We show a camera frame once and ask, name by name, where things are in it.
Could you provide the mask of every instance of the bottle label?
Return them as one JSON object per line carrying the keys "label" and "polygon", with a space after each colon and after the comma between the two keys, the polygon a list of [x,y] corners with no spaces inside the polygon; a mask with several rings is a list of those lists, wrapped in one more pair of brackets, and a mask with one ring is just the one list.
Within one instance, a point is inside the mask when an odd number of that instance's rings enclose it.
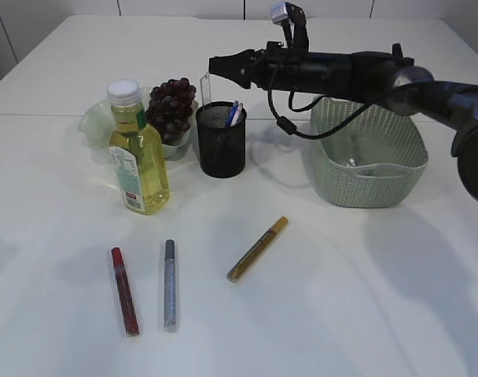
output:
{"label": "bottle label", "polygon": [[123,202],[129,208],[144,212],[145,203],[143,202],[136,157],[120,147],[109,147],[109,151],[116,176],[119,178]]}
{"label": "bottle label", "polygon": [[138,122],[138,130],[143,130],[146,127],[145,109],[136,113],[136,122]]}

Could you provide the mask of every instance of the cooking oil bottle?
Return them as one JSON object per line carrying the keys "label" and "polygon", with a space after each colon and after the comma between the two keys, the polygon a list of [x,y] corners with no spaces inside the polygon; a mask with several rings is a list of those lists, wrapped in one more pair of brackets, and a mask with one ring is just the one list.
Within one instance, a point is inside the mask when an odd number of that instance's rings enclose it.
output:
{"label": "cooking oil bottle", "polygon": [[160,135],[146,124],[142,93],[136,82],[112,82],[108,100],[116,123],[109,151],[122,200],[134,212],[155,214],[170,195]]}

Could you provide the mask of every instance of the bunch of grapes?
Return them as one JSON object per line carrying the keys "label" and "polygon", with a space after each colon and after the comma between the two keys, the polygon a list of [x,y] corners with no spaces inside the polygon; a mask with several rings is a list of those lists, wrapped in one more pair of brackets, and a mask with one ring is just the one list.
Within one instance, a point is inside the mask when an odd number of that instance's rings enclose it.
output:
{"label": "bunch of grapes", "polygon": [[146,120],[159,131],[164,144],[174,144],[189,130],[195,91],[195,86],[184,77],[163,82],[150,93]]}

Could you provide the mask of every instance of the black cable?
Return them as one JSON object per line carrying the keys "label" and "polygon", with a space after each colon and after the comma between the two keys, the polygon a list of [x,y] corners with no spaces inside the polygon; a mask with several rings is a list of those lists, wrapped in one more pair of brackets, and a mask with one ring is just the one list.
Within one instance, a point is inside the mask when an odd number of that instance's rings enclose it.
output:
{"label": "black cable", "polygon": [[291,92],[289,92],[289,97],[288,97],[288,107],[292,112],[307,112],[311,110],[315,105],[317,105],[320,100],[328,97],[328,96],[319,96],[318,98],[316,98],[310,104],[308,104],[307,106],[304,106],[303,108],[293,108],[293,98],[295,97],[295,93],[296,91],[292,90]]}
{"label": "black cable", "polygon": [[276,111],[274,107],[274,102],[272,101],[272,86],[274,86],[274,80],[276,79],[276,76],[278,75],[278,72],[280,69],[281,69],[281,63],[279,63],[276,69],[274,69],[274,72],[272,72],[269,88],[267,89],[267,103],[269,104],[270,112],[272,113],[272,115],[274,116],[276,120],[281,118],[281,116],[279,116],[278,112]]}
{"label": "black cable", "polygon": [[412,88],[418,88],[420,86],[424,86],[427,84],[433,84],[437,83],[437,81],[429,81],[429,82],[412,82],[410,84],[402,85],[402,86],[397,86],[396,88],[393,88],[387,92],[382,93],[379,97],[373,99],[372,101],[366,102],[363,106],[361,106],[358,110],[353,112],[351,115],[349,115],[341,124],[338,126],[333,127],[331,130],[328,130],[326,132],[323,132],[322,134],[317,134],[317,135],[309,135],[309,134],[303,134],[299,131],[296,130],[296,125],[291,122],[289,119],[287,119],[284,116],[280,116],[278,112],[276,112],[276,109],[274,108],[274,103],[272,101],[272,86],[274,85],[274,80],[276,77],[276,74],[278,73],[281,65],[279,64],[276,69],[274,70],[272,74],[272,78],[270,80],[270,85],[269,85],[269,90],[267,92],[267,99],[269,101],[269,108],[272,114],[274,115],[274,118],[277,120],[278,126],[280,126],[287,134],[295,134],[298,137],[301,137],[303,139],[309,139],[309,140],[318,140],[322,139],[328,136],[333,135],[334,133],[342,130],[345,126],[347,126],[349,123],[351,123],[353,120],[358,118],[364,111],[366,111],[368,108],[371,106],[381,102],[383,99],[385,99],[387,96],[390,96],[393,93],[402,91],[402,90],[407,90],[407,89],[412,89]]}

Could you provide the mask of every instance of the yellow oil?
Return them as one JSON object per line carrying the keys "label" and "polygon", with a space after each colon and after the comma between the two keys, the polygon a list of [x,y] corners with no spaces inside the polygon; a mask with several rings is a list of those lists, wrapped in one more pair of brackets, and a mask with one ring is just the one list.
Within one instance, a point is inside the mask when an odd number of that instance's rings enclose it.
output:
{"label": "yellow oil", "polygon": [[112,106],[116,129],[109,140],[110,146],[127,150],[136,158],[145,210],[126,206],[140,214],[155,214],[169,200],[164,150],[159,133],[146,125],[145,109],[140,102],[130,108]]}

